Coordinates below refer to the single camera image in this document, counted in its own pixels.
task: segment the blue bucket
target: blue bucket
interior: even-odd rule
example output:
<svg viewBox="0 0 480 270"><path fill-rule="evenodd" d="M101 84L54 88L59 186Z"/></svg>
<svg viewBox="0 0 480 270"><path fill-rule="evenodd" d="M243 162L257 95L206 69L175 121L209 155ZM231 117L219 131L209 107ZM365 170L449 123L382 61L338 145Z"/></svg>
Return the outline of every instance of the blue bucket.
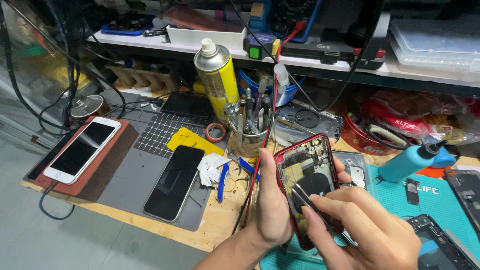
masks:
<svg viewBox="0 0 480 270"><path fill-rule="evenodd" d="M258 83L254 82L252 79L250 79L245 74L245 72L243 72L242 69L240 69L239 75L240 75L239 76L240 80L238 81L237 85L238 85L240 95L245 95L246 94L245 89L247 87L249 87L250 90L252 91L252 96L254 94L257 94L258 93ZM301 85L304 80L305 80L305 77L303 77L300 81L298 81L299 85ZM273 87L272 86L267 86L266 90L267 91L272 91ZM292 86L287 87L287 90L285 91L285 93L277 94L276 106L279 107L279 106L283 106L283 105L289 103L295 97L297 92L298 92L298 87L296 85L292 85Z"/></svg>

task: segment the white floor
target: white floor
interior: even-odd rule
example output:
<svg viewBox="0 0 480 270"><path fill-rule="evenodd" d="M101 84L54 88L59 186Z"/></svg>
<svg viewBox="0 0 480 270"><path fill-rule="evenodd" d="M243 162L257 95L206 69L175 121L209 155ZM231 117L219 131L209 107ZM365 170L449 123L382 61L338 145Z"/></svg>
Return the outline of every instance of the white floor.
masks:
<svg viewBox="0 0 480 270"><path fill-rule="evenodd" d="M191 269L206 256L173 240L76 207L64 221L38 208L41 194L19 185L40 156L0 141L0 269ZM71 205L47 196L61 217Z"/></svg>

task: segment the multimeter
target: multimeter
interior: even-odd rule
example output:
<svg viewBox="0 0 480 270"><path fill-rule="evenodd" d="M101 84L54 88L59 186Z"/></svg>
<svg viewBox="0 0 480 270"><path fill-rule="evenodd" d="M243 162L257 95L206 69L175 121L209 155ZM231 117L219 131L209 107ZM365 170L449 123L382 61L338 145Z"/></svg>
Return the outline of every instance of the multimeter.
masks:
<svg viewBox="0 0 480 270"><path fill-rule="evenodd" d="M292 41L305 42L317 17L322 0L276 0L270 21L270 31L277 37L284 37L292 31L297 21L307 27L296 34Z"/></svg>

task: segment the yellow plastic card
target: yellow plastic card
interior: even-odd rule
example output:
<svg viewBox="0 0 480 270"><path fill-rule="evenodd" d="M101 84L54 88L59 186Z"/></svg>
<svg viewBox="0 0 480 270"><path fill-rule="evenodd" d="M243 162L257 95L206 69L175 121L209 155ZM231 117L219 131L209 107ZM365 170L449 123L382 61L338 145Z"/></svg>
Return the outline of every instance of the yellow plastic card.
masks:
<svg viewBox="0 0 480 270"><path fill-rule="evenodd" d="M167 147L175 151L177 146L185 145L198 149L205 150L205 155L210 155L211 153L217 153L220 156L223 156L224 150L220 147L212 144L211 142L203 139L199 135L193 133L187 128L181 128L177 133L172 136L172 139L167 143Z"/></svg>

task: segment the wooden workbench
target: wooden workbench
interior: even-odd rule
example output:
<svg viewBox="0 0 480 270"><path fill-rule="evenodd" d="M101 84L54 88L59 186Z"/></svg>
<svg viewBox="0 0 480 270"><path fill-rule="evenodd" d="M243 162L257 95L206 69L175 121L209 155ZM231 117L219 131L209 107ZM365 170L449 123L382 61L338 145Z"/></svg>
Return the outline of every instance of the wooden workbench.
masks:
<svg viewBox="0 0 480 270"><path fill-rule="evenodd" d="M274 141L270 140L267 149L270 152L273 152L275 147ZM337 144L333 146L334 150L341 151L350 151L357 152L352 147L347 145L342 139L339 140ZM366 162L369 164L380 166L393 158L396 154L389 156L378 157L375 156L374 159L371 156L366 156ZM457 165L471 165L471 166L480 166L480 162L477 159L461 157ZM230 174L233 179L245 178L247 176L246 172L242 171L241 175L238 176L238 171L235 171L237 168L236 165L230 166ZM172 225L155 221L150 218L138 216L132 213L125 212L123 210L115 209L108 207L99 203L92 203L82 199L77 199L71 196L58 194L55 192L50 192L48 195L55 197L57 199L64 200L68 203L75 204L77 206L83 207L85 209L109 216L116 220L120 220L124 223L142 228L144 230L156 233L163 237L175 240L177 242L198 248L200 250L211 252L216 246L222 243L225 239L230 237L233 227L238 219L238 214L240 209L245 201L247 194L243 195L243 192L246 189L245 181L236 182L237 186L234 189L234 192L227 192L224 194L224 201L222 204L219 204L216 201L216 192L212 192L208 200L207 208L200 224L199 229L196 232L187 231ZM43 192L44 189L34 185L33 183L22 181L22 186L34 189L39 192ZM233 181L230 180L226 186L225 190L228 191L233 188Z"/></svg>

